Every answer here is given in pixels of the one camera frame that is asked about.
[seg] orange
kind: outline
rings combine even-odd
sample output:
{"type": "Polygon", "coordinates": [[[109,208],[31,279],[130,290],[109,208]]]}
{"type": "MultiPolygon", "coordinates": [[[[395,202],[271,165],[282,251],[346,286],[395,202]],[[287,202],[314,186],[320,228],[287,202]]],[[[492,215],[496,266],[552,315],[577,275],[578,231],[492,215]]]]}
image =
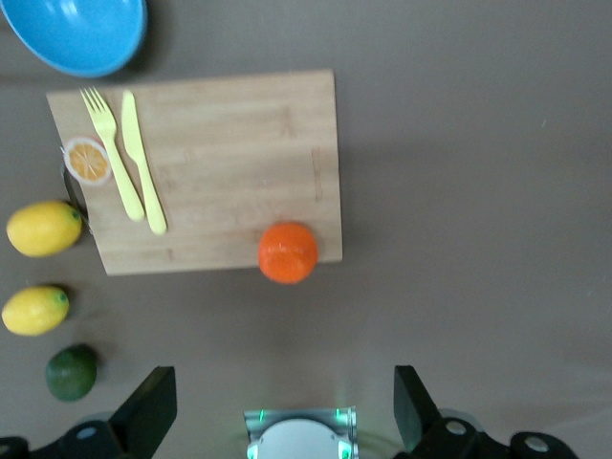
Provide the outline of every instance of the orange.
{"type": "Polygon", "coordinates": [[[68,142],[64,150],[64,163],[70,175],[84,185],[102,185],[111,176],[106,150],[98,142],[86,137],[68,142]]]}
{"type": "Polygon", "coordinates": [[[274,282],[296,284],[308,277],[317,262],[317,240],[299,223],[273,225],[259,241],[259,269],[274,282]]]}

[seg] wood grain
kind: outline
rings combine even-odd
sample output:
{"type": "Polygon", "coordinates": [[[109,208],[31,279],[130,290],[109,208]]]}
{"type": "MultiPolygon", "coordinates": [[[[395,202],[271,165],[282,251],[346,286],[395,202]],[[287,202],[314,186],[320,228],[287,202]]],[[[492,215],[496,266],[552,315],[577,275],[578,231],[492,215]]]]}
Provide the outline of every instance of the wood grain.
{"type": "MultiPolygon", "coordinates": [[[[137,102],[142,140],[168,223],[130,221],[114,181],[83,194],[108,274],[257,266],[263,231],[297,221],[320,261],[342,258],[334,76],[316,71],[98,88],[120,120],[137,102]]],[[[47,95],[57,131],[98,138],[78,91],[47,95]]],[[[116,141],[142,196],[136,165],[116,141]]]]}

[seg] knife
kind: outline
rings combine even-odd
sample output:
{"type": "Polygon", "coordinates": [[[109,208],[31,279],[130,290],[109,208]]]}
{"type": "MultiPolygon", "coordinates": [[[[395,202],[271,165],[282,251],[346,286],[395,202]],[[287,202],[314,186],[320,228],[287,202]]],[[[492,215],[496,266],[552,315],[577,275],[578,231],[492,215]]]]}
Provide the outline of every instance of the knife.
{"type": "Polygon", "coordinates": [[[142,194],[144,196],[144,208],[149,227],[158,235],[167,232],[164,211],[160,199],[155,191],[151,171],[144,154],[142,146],[141,129],[138,124],[138,113],[136,112],[136,101],[131,91],[123,91],[123,105],[121,107],[121,131],[123,133],[123,144],[127,155],[138,166],[141,176],[142,194]]]}

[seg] lemon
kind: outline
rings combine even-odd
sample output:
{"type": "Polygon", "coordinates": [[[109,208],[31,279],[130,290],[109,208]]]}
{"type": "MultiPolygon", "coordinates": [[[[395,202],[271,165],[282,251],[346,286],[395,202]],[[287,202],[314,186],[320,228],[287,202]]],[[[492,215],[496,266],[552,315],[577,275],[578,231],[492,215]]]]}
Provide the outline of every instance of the lemon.
{"type": "Polygon", "coordinates": [[[75,344],[55,354],[45,371],[47,387],[62,402],[85,397],[96,382],[96,352],[87,344],[75,344]]]}
{"type": "Polygon", "coordinates": [[[28,287],[4,305],[2,320],[16,335],[35,337],[59,325],[68,308],[68,296],[63,290],[53,286],[28,287]]]}
{"type": "Polygon", "coordinates": [[[61,201],[43,201],[19,209],[7,223],[11,244],[26,256],[53,255],[71,247],[83,222],[78,211],[61,201]]]}

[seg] blue bowl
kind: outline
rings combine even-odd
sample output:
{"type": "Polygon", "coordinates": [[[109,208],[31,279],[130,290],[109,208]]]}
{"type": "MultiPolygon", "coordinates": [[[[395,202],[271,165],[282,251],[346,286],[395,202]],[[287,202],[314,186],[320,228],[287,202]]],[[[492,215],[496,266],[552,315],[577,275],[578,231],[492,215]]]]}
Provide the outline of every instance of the blue bowl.
{"type": "Polygon", "coordinates": [[[116,72],[146,30],[144,0],[0,0],[0,6],[30,51],[75,77],[116,72]]]}

